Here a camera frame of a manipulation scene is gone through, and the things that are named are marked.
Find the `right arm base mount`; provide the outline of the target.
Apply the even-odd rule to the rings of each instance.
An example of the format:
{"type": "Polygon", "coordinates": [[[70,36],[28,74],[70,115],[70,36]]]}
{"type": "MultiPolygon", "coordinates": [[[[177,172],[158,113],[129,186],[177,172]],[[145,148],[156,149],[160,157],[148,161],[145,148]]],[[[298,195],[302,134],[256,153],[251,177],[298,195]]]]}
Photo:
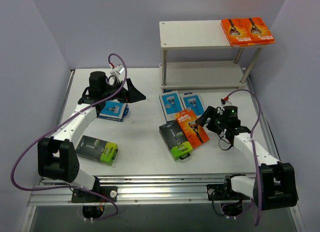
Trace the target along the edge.
{"type": "Polygon", "coordinates": [[[244,206],[244,201],[250,198],[237,192],[227,191],[223,184],[207,184],[207,199],[211,201],[213,211],[220,217],[236,220],[250,207],[244,206]]]}

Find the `black green razor box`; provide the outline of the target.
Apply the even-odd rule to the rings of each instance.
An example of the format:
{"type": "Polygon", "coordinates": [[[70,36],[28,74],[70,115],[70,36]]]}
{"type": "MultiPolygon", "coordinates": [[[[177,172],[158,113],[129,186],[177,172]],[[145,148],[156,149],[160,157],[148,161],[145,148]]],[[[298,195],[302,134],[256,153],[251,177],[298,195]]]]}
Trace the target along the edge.
{"type": "Polygon", "coordinates": [[[119,147],[116,143],[83,135],[75,151],[84,159],[111,165],[117,156],[119,147]]]}
{"type": "Polygon", "coordinates": [[[176,120],[159,126],[159,133],[175,161],[191,155],[193,147],[176,120]]]}

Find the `aluminium rail frame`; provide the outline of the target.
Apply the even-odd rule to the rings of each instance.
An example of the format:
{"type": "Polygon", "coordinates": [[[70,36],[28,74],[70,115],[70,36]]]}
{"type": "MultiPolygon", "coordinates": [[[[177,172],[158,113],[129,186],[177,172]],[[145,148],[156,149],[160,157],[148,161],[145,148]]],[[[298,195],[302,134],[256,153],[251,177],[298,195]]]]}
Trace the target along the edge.
{"type": "MultiPolygon", "coordinates": [[[[98,175],[101,187],[118,187],[118,208],[130,206],[168,206],[208,204],[207,184],[225,183],[224,174],[158,174],[158,175],[98,175]]],[[[63,182],[43,178],[45,190],[30,194],[30,207],[83,206],[72,203],[72,191],[63,182]]]]}

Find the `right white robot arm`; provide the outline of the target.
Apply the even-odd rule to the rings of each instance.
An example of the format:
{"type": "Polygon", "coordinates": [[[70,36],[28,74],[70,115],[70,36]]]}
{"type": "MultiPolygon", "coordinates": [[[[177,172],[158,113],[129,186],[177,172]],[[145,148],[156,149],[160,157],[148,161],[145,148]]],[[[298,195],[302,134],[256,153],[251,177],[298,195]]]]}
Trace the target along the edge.
{"type": "Polygon", "coordinates": [[[256,142],[251,130],[241,125],[236,106],[209,106],[196,123],[201,127],[206,126],[217,135],[223,134],[230,145],[257,169],[255,178],[242,174],[227,176],[222,185],[225,197],[248,197],[263,211],[294,207],[297,204],[299,197],[293,166],[282,163],[256,142]]]}

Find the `orange razor box front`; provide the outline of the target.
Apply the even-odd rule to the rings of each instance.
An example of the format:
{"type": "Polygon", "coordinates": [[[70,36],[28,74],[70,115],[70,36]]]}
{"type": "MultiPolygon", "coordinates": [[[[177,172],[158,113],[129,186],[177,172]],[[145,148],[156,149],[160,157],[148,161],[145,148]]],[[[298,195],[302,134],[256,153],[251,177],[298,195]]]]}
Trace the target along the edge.
{"type": "Polygon", "coordinates": [[[254,41],[241,18],[222,19],[220,25],[232,47],[252,46],[254,41]]]}

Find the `blue razor box middle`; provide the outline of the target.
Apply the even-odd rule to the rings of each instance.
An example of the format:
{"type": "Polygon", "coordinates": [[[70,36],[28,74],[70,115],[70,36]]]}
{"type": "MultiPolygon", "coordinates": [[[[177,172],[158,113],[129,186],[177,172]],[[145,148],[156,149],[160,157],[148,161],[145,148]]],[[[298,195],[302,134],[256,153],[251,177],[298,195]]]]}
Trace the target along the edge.
{"type": "Polygon", "coordinates": [[[174,121],[176,114],[185,109],[177,90],[160,94],[159,101],[166,122],[174,121]]]}

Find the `orange razor box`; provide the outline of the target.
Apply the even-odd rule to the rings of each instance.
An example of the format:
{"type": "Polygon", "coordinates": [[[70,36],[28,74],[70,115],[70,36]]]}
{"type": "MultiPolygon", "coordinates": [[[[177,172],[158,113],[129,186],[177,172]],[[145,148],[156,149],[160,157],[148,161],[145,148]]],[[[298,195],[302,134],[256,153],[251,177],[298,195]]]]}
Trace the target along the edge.
{"type": "Polygon", "coordinates": [[[210,140],[203,127],[196,123],[197,116],[192,109],[187,108],[176,113],[175,120],[178,122],[178,125],[193,149],[210,140]]]}
{"type": "Polygon", "coordinates": [[[247,17],[242,18],[241,20],[255,45],[276,43],[276,39],[261,17],[247,17]]]}
{"type": "Polygon", "coordinates": [[[220,25],[232,47],[252,46],[254,41],[241,18],[222,19],[220,25]]]}

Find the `white two-tier shelf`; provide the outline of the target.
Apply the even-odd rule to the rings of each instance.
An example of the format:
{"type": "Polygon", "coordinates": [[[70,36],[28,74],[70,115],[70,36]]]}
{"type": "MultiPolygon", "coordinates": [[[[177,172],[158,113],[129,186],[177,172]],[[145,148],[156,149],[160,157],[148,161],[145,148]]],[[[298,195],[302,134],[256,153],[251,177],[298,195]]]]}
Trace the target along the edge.
{"type": "Polygon", "coordinates": [[[163,91],[244,87],[264,48],[250,46],[255,52],[241,67],[246,47],[229,44],[220,20],[161,21],[159,37],[163,91]]]}

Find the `black green razor box left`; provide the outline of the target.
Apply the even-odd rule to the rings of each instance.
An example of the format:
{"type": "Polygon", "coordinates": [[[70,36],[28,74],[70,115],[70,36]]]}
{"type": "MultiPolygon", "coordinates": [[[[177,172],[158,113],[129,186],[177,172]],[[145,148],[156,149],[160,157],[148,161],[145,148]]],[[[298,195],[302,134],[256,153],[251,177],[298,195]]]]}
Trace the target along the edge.
{"type": "Polygon", "coordinates": [[[83,135],[75,151],[84,159],[111,165],[117,156],[119,147],[116,143],[83,135]]]}

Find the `blue razor box right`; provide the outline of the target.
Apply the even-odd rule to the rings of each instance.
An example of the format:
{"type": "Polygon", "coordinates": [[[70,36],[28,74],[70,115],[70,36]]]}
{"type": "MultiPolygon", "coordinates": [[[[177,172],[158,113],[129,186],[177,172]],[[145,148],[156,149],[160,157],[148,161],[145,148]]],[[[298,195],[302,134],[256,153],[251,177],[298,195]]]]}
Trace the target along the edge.
{"type": "Polygon", "coordinates": [[[201,117],[206,110],[201,95],[199,93],[186,92],[180,95],[185,109],[191,109],[197,118],[201,117]]]}

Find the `blue razor box left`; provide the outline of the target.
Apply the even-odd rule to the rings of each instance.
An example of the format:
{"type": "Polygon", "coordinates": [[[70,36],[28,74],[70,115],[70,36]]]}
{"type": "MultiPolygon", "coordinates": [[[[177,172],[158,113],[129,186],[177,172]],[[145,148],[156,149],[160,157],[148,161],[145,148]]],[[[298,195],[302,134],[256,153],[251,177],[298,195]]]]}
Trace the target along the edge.
{"type": "Polygon", "coordinates": [[[129,113],[129,107],[127,103],[121,103],[118,101],[107,101],[105,107],[102,109],[98,118],[122,122],[124,117],[129,113]]]}

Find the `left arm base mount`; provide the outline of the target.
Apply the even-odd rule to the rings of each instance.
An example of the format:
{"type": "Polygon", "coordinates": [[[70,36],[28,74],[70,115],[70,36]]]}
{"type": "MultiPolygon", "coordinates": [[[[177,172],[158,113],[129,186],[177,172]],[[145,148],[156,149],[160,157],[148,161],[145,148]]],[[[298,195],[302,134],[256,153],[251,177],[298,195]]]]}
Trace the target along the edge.
{"type": "Polygon", "coordinates": [[[98,186],[93,190],[75,188],[72,190],[71,202],[83,204],[80,214],[88,220],[98,221],[116,216],[119,208],[116,205],[117,186],[98,186]],[[107,213],[106,205],[113,205],[115,212],[107,213]]]}

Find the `black green razor box centre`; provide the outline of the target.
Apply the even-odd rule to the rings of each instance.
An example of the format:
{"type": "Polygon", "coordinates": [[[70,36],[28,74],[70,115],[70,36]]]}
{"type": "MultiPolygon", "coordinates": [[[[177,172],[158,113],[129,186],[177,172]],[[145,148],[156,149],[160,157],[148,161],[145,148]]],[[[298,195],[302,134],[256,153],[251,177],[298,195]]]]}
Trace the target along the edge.
{"type": "Polygon", "coordinates": [[[175,161],[191,155],[193,147],[176,120],[159,126],[159,133],[175,161]]]}

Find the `blue razor box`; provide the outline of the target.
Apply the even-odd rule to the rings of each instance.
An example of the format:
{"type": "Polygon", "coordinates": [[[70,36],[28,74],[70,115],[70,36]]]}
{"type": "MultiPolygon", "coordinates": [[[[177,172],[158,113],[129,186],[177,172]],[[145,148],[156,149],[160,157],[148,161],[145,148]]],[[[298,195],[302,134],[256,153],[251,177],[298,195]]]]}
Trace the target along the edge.
{"type": "Polygon", "coordinates": [[[177,90],[160,94],[159,101],[166,122],[174,121],[176,114],[185,109],[177,90]]]}
{"type": "Polygon", "coordinates": [[[199,93],[186,92],[180,95],[185,109],[191,109],[197,118],[201,117],[206,110],[201,95],[199,93]]]}
{"type": "Polygon", "coordinates": [[[129,113],[129,107],[127,103],[121,103],[118,101],[107,101],[105,107],[102,109],[98,118],[122,122],[124,117],[129,113]]]}

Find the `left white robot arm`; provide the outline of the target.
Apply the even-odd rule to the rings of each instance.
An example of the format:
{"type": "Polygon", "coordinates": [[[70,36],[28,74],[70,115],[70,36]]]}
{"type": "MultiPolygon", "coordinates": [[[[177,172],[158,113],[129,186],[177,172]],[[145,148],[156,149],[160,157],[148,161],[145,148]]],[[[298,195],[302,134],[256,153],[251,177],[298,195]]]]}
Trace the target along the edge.
{"type": "Polygon", "coordinates": [[[89,86],[84,90],[65,124],[50,137],[45,137],[37,143],[39,175],[81,188],[83,196],[88,201],[97,201],[101,195],[100,187],[95,185],[97,179],[80,169],[74,144],[101,113],[106,101],[135,103],[145,99],[146,96],[134,87],[130,78],[115,81],[110,85],[107,83],[105,72],[91,72],[89,86]]]}

